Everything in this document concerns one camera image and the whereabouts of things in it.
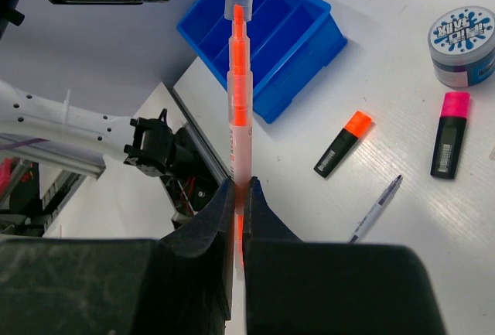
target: highlighter tip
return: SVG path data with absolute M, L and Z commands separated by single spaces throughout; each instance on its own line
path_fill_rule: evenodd
M 244 21 L 244 9 L 242 6 L 234 5 L 234 22 L 239 23 Z

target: white robotic arm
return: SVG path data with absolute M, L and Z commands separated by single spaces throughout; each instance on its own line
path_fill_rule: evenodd
M 133 142 L 131 117 L 101 115 L 15 89 L 0 80 L 0 133 L 77 145 L 124 162 Z

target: table surface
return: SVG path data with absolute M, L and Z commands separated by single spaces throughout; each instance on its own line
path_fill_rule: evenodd
M 272 125 L 253 124 L 253 174 L 273 211 L 305 241 L 346 241 L 384 188 L 401 188 L 364 238 L 402 244 L 425 263 L 451 335 L 495 328 L 495 77 L 471 88 L 472 109 L 455 181 L 429 175 L 443 96 L 426 36 L 464 5 L 493 0 L 326 0 L 348 46 Z M 196 59 L 175 89 L 229 163 L 227 95 Z M 356 110 L 369 134 L 332 176 L 316 161 Z M 242 296 L 234 316 L 242 316 Z M 239 333 L 243 322 L 231 323 Z

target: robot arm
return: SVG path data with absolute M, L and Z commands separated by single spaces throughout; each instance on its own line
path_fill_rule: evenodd
M 124 162 L 133 142 L 130 117 L 101 115 L 17 90 L 0 81 L 0 132 L 77 145 Z
M 203 170 L 198 151 L 184 146 L 158 118 L 103 115 L 17 90 L 0 80 L 0 132 L 76 145 L 136 166 L 147 176 Z

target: orange cap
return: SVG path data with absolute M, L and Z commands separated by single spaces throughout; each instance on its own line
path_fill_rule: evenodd
M 366 116 L 361 111 L 357 111 L 344 128 L 352 135 L 360 138 L 370 127 L 371 122 L 373 122 L 371 117 Z

